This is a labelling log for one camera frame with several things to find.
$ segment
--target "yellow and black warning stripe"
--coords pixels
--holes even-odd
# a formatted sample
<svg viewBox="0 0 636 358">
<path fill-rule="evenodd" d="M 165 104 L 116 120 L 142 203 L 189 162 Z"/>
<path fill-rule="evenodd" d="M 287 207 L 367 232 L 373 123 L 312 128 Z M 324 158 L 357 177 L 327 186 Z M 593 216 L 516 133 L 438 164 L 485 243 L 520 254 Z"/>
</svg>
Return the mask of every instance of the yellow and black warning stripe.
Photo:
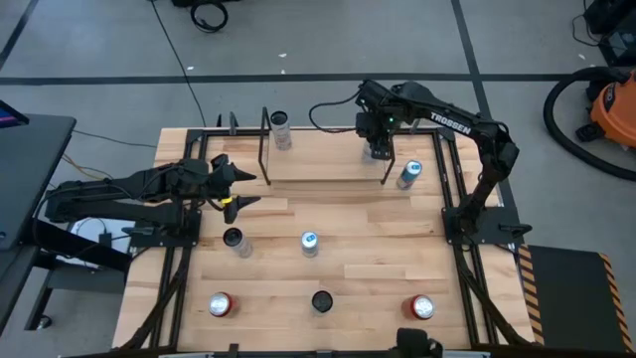
<svg viewBox="0 0 636 358">
<path fill-rule="evenodd" d="M 539 299 L 537 298 L 533 260 L 528 245 L 519 247 L 519 269 L 521 270 L 522 284 L 524 286 L 526 308 L 528 309 L 528 316 L 530 316 L 530 324 L 533 327 L 535 340 L 545 344 L 544 330 L 541 326 L 541 314 L 539 313 Z"/>
<path fill-rule="evenodd" d="M 634 352 L 634 345 L 629 338 L 629 332 L 627 330 L 627 320 L 625 319 L 625 313 L 623 312 L 623 306 L 620 303 L 620 296 L 618 295 L 618 286 L 616 285 L 616 279 L 614 278 L 614 270 L 609 263 L 609 257 L 605 254 L 599 254 L 603 259 L 605 265 L 605 273 L 607 273 L 607 281 L 609 282 L 609 291 L 612 294 L 612 300 L 614 301 L 614 308 L 616 308 L 616 317 L 618 318 L 618 326 L 620 328 L 623 343 L 625 344 L 625 351 L 627 353 Z"/>
</svg>

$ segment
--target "wooden platform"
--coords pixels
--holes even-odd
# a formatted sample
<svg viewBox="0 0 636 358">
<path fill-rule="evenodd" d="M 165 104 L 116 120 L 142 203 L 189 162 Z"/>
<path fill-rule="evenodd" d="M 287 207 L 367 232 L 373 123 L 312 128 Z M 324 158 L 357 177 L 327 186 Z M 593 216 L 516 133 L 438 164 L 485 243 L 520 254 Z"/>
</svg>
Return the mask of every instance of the wooden platform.
<svg viewBox="0 0 636 358">
<path fill-rule="evenodd" d="M 269 141 L 267 174 L 271 181 L 374 180 L 385 176 L 385 161 L 362 161 L 365 140 L 355 132 L 292 130 L 292 146 L 276 149 Z"/>
<path fill-rule="evenodd" d="M 185 135 L 186 129 L 164 129 L 155 164 L 180 159 Z M 263 199 L 241 211 L 234 224 L 252 242 L 249 259 L 224 246 L 221 236 L 230 226 L 223 216 L 204 211 L 200 245 L 190 265 L 179 350 L 227 351 L 231 343 L 246 351 L 388 349 L 395 345 L 399 327 L 425 329 L 447 348 L 468 348 L 455 263 L 443 238 L 432 140 L 396 136 L 395 146 L 397 163 L 385 186 L 376 181 L 267 186 L 256 160 L 257 137 L 214 137 L 208 158 L 227 153 L 238 168 L 259 176 L 236 183 L 233 193 Z M 464 138 L 458 138 L 458 148 L 472 191 L 481 168 L 477 151 Z M 447 149 L 445 158 L 450 170 Z M 395 182 L 408 159 L 419 160 L 424 169 L 412 189 L 402 191 Z M 496 205 L 496 195 L 489 202 Z M 319 236 L 320 253 L 314 259 L 301 255 L 304 231 Z M 163 256 L 164 249 L 152 249 L 133 263 L 113 346 L 130 338 L 154 304 Z M 512 255 L 483 247 L 482 258 L 493 301 L 517 331 L 532 340 Z M 334 296 L 332 310 L 323 316 L 314 315 L 310 304 L 319 289 Z M 208 312 L 210 296 L 221 290 L 238 298 L 235 317 L 215 318 Z M 436 305 L 427 321 L 407 319 L 399 310 L 404 299 L 418 293 L 429 295 Z M 486 342 L 481 309 L 478 303 L 475 307 Z M 171 317 L 169 313 L 164 318 L 162 342 L 167 341 Z"/>
</svg>

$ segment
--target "black hose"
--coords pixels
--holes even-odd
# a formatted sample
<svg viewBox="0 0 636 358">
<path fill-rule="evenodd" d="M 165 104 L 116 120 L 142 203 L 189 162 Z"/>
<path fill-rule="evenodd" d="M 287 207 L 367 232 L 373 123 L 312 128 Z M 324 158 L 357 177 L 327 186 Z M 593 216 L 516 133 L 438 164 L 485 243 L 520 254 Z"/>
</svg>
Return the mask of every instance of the black hose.
<svg viewBox="0 0 636 358">
<path fill-rule="evenodd" d="M 205 19 L 197 17 L 197 10 L 199 9 L 199 7 L 204 5 L 211 5 L 221 10 L 221 12 L 223 13 L 223 21 L 221 22 L 221 24 L 213 26 L 208 24 Z M 192 8 L 190 9 L 190 19 L 195 24 L 197 29 L 209 34 L 214 34 L 223 29 L 228 23 L 228 18 L 228 9 L 226 9 L 226 6 L 222 4 L 220 0 L 198 0 L 195 1 L 195 3 L 192 5 Z"/>
<path fill-rule="evenodd" d="M 548 98 L 546 98 L 546 102 L 544 103 L 544 122 L 546 123 L 546 128 L 548 129 L 550 136 L 558 144 L 565 148 L 565 150 L 572 153 L 580 160 L 609 175 L 613 175 L 621 179 L 636 181 L 635 171 L 621 168 L 590 154 L 588 151 L 567 138 L 555 123 L 555 102 L 563 90 L 577 81 L 603 80 L 620 82 L 623 84 L 629 80 L 629 74 L 625 74 L 618 69 L 604 67 L 588 68 L 576 71 L 568 78 L 561 80 L 558 84 L 556 84 L 556 86 L 550 91 L 550 94 L 548 94 Z"/>
</svg>

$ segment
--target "blue and white can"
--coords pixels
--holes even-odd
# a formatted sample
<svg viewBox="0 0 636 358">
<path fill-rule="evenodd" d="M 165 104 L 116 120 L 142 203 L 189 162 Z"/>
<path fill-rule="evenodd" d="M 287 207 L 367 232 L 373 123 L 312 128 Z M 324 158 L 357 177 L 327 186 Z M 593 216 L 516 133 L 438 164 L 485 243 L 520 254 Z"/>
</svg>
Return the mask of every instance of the blue and white can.
<svg viewBox="0 0 636 358">
<path fill-rule="evenodd" d="M 302 255 L 313 258 L 318 255 L 318 236 L 313 232 L 304 232 L 300 238 Z"/>
<path fill-rule="evenodd" d="M 410 189 L 419 174 L 421 174 L 421 163 L 409 160 L 397 179 L 397 186 L 402 190 Z"/>
</svg>

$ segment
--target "gray concrete floor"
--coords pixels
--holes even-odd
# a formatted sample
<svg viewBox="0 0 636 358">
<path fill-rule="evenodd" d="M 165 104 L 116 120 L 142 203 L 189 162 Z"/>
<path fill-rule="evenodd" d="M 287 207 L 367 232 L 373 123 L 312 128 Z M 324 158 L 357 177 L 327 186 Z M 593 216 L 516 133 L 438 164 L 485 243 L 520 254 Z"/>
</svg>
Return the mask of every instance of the gray concrete floor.
<svg viewBox="0 0 636 358">
<path fill-rule="evenodd" d="M 28 0 L 0 0 L 0 49 Z M 575 42 L 570 20 L 579 0 L 460 0 L 482 74 L 563 74 L 604 65 L 597 49 Z M 187 11 L 158 0 L 159 13 L 189 75 L 347 73 L 467 74 L 453 8 L 446 0 L 243 0 L 230 3 L 230 22 L 216 35 L 197 31 Z M 2 78 L 178 77 L 181 71 L 151 5 L 143 0 L 39 0 Z M 308 125 L 307 110 L 356 90 L 358 82 L 243 82 L 194 84 L 208 123 L 230 110 L 256 125 L 260 108 L 282 109 L 292 124 Z M 425 82 L 440 98 L 476 111 L 470 82 Z M 631 326 L 636 326 L 636 280 L 631 255 L 636 209 L 633 183 L 609 177 L 565 153 L 548 137 L 543 102 L 553 83 L 485 83 L 495 119 L 507 122 L 521 147 L 511 185 L 522 221 L 535 229 L 530 244 L 598 251 L 613 262 Z M 0 86 L 19 110 L 70 115 L 77 129 L 154 144 L 162 127 L 199 126 L 183 84 Z M 582 88 L 556 107 L 563 128 L 585 121 Z M 320 111 L 324 124 L 352 124 L 356 110 Z M 617 145 L 590 147 L 634 168 Z M 77 163 L 124 176 L 152 164 L 152 149 L 130 148 L 75 135 L 67 154 Z M 82 179 L 62 163 L 53 183 Z M 43 273 L 30 277 L 5 333 L 3 356 L 81 354 L 109 348 L 119 295 L 57 291 L 46 313 L 55 325 L 25 332 L 24 321 Z"/>
</svg>

